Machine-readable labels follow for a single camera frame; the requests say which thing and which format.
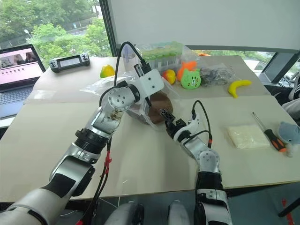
laptop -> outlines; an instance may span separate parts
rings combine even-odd
[[[0,118],[16,115],[45,72],[33,45],[0,50]]]

screwdriver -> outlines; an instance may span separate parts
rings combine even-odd
[[[264,134],[268,137],[268,139],[271,141],[272,145],[275,149],[277,149],[280,152],[285,152],[286,148],[285,145],[282,143],[282,141],[276,137],[276,135],[273,133],[271,129],[267,129],[264,124],[261,122],[261,120],[257,117],[255,112],[252,112],[254,117],[256,118],[258,124],[263,128]]]

floor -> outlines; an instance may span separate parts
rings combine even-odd
[[[229,208],[234,225],[289,225],[287,217],[279,218],[283,209],[282,199],[290,204],[300,197],[300,182],[271,187],[229,199]],[[186,207],[190,221],[193,221],[195,194],[193,191],[154,195],[133,195],[120,198],[120,204],[128,201],[141,203],[145,207],[145,225],[166,225],[168,206],[173,200],[180,200]],[[95,225],[102,225],[118,205],[119,198],[100,199]],[[57,225],[75,225],[80,212],[60,217]],[[292,212],[294,224],[300,224],[300,206]]]

gray plush toy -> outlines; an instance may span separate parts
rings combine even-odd
[[[286,154],[293,157],[293,152],[300,144],[300,127],[295,124],[281,122],[278,129],[279,138],[286,143]]]

laptop screen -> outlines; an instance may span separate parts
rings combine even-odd
[[[0,53],[0,85],[40,77],[43,70],[32,48]]]

